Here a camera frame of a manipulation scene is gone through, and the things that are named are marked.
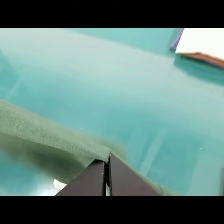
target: green cloth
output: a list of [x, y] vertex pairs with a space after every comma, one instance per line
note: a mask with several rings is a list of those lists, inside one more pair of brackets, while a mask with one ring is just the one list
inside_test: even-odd
[[[0, 142], [16, 160], [34, 165], [63, 183], [77, 177], [96, 159], [107, 163], [110, 153], [128, 165], [125, 152], [118, 146], [68, 130], [3, 100], [0, 100]], [[145, 180], [162, 195], [173, 195]]]

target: dark object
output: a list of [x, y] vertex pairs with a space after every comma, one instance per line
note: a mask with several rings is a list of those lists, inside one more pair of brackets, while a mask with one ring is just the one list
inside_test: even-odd
[[110, 155], [108, 165], [94, 161], [56, 196], [106, 196], [106, 183], [111, 196], [159, 196], [114, 155]]

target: teal table surface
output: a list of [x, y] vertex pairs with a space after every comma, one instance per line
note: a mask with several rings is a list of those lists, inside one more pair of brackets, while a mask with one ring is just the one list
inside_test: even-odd
[[[179, 29], [0, 29], [0, 98], [121, 145], [180, 195], [222, 194], [224, 72], [169, 51]], [[0, 195], [54, 195], [0, 151]]]

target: turquoise surface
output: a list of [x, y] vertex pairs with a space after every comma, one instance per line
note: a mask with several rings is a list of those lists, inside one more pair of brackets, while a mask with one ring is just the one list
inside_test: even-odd
[[[220, 195], [224, 72], [178, 57], [179, 29], [0, 29], [0, 97], [117, 143], [181, 195]], [[0, 154], [0, 194], [53, 195], [53, 179]]]

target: white paper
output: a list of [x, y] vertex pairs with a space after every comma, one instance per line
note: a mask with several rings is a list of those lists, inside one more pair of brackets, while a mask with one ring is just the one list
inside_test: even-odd
[[176, 53], [201, 53], [224, 60], [224, 28], [184, 28]]

